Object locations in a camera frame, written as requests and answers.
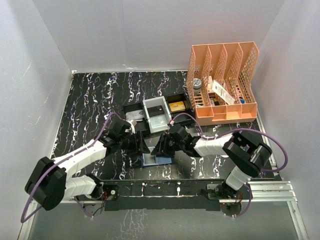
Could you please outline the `white labelled flat package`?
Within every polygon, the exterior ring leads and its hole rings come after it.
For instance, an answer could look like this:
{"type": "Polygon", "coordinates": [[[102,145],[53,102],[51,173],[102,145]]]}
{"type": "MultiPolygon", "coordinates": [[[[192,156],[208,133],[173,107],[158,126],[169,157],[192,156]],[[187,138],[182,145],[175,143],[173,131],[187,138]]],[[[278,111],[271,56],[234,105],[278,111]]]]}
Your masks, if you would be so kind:
{"type": "Polygon", "coordinates": [[[212,91],[216,93],[226,104],[234,105],[235,99],[218,81],[214,80],[212,83],[212,91]]]}

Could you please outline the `black tray with blue card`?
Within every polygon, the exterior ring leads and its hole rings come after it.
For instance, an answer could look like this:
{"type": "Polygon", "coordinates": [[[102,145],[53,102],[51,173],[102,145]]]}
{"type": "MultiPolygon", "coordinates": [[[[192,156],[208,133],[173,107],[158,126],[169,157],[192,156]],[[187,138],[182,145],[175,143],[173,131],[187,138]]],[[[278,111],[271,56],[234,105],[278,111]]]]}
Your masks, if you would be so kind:
{"type": "Polygon", "coordinates": [[[134,129],[136,132],[141,131],[144,137],[150,136],[150,127],[147,115],[142,102],[136,102],[124,105],[122,110],[127,121],[135,121],[134,129]]]}

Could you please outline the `round jar with patterned lid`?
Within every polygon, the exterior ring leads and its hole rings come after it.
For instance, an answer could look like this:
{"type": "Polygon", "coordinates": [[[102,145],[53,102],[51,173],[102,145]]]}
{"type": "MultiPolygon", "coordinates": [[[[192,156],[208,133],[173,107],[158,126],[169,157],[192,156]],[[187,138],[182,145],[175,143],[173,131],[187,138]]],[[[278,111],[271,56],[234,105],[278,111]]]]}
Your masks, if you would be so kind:
{"type": "Polygon", "coordinates": [[[202,80],[200,78],[193,79],[193,94],[200,94],[202,88],[202,80]]]}

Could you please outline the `white VIP card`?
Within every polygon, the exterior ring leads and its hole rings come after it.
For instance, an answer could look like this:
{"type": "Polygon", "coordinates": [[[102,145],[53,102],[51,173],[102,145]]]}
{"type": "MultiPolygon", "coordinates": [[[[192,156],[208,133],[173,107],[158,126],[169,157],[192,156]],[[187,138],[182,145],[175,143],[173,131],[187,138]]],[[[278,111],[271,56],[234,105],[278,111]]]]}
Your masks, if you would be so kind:
{"type": "Polygon", "coordinates": [[[125,114],[126,120],[127,121],[136,121],[136,122],[141,122],[144,120],[145,115],[142,109],[139,110],[134,110],[127,112],[125,114]]]}

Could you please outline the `dark grey striped card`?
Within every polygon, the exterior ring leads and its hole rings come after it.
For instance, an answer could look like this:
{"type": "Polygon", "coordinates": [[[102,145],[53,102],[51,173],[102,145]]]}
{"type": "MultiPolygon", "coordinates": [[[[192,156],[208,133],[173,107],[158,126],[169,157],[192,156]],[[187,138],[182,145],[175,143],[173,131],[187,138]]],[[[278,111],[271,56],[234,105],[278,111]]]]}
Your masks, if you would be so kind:
{"type": "Polygon", "coordinates": [[[161,105],[149,107],[149,108],[147,109],[147,111],[148,111],[148,115],[149,115],[150,117],[162,115],[162,114],[165,113],[165,112],[164,112],[164,109],[163,109],[163,107],[162,107],[161,105]]]}

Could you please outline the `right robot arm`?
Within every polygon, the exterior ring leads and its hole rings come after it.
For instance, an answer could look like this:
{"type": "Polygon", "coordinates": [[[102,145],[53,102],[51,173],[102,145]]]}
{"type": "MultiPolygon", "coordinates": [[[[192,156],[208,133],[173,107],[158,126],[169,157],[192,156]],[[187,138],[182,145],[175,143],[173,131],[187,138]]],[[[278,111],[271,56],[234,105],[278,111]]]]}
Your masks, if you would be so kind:
{"type": "Polygon", "coordinates": [[[206,189],[208,195],[233,199],[241,192],[241,187],[262,172],[272,150],[259,140],[249,129],[235,130],[212,139],[192,136],[185,127],[174,124],[160,135],[158,143],[150,153],[157,157],[172,158],[177,151],[190,157],[202,158],[226,155],[235,164],[222,184],[206,189]]]}

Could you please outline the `white plastic bin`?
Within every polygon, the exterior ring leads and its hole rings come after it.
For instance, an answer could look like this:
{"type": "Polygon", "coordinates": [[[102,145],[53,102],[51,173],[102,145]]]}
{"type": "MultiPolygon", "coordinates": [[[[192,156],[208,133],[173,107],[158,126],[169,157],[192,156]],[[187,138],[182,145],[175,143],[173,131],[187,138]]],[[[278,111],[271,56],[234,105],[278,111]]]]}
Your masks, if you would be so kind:
{"type": "Polygon", "coordinates": [[[169,129],[172,116],[164,96],[142,101],[150,133],[158,133],[169,129]]]}

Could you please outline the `black tray with gold card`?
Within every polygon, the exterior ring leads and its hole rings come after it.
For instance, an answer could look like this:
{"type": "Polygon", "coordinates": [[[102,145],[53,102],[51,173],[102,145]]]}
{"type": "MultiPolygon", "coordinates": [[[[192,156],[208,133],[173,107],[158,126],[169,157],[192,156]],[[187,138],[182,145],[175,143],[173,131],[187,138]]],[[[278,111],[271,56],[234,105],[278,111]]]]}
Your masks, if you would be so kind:
{"type": "Polygon", "coordinates": [[[167,95],[165,100],[169,107],[171,118],[175,119],[175,123],[181,126],[189,126],[195,123],[190,117],[194,117],[195,114],[191,108],[190,100],[184,92],[167,95]]]}

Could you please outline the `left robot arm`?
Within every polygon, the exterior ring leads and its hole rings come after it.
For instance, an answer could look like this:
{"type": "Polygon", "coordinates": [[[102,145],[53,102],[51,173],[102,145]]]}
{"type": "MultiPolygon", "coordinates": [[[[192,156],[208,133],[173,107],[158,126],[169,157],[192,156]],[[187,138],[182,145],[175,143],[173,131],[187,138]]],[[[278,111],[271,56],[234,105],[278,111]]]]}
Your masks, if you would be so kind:
{"type": "Polygon", "coordinates": [[[120,119],[87,144],[66,155],[54,159],[41,158],[24,190],[47,211],[62,200],[81,195],[93,200],[101,199],[104,188],[100,179],[91,173],[80,177],[75,174],[117,150],[138,156],[150,153],[142,132],[135,131],[131,122],[120,119]]]}

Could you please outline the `orange desk file organizer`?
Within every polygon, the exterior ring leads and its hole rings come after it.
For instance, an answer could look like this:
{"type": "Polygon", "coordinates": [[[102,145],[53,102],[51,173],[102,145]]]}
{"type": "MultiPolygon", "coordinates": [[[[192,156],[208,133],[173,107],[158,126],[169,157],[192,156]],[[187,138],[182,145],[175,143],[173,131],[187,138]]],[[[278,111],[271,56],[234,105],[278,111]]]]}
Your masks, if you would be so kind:
{"type": "Polygon", "coordinates": [[[255,42],[193,45],[186,86],[195,118],[202,126],[253,122],[258,104],[251,82],[259,57],[255,42]],[[202,80],[200,94],[193,93],[193,80],[202,80]],[[212,90],[216,80],[235,99],[226,104],[212,90]]]}

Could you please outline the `blue card holder wallet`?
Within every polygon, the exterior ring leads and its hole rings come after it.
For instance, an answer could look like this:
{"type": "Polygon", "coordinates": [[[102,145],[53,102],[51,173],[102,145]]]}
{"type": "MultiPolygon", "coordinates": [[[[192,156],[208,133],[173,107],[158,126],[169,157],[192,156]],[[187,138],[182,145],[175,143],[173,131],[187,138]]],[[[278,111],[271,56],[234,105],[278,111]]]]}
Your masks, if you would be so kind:
{"type": "Polygon", "coordinates": [[[174,162],[173,157],[155,156],[155,155],[146,154],[146,153],[142,155],[142,160],[141,160],[141,164],[143,167],[170,165],[170,164],[173,164],[173,162],[174,162]]]}

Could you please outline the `gold credit card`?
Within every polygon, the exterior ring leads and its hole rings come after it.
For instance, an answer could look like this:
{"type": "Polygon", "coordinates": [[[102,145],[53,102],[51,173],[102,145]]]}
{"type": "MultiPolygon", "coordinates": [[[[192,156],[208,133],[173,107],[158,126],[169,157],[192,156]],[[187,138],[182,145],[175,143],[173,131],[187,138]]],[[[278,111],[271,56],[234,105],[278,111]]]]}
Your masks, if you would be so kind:
{"type": "Polygon", "coordinates": [[[184,101],[177,101],[169,103],[170,110],[174,112],[181,112],[186,110],[184,101]]]}

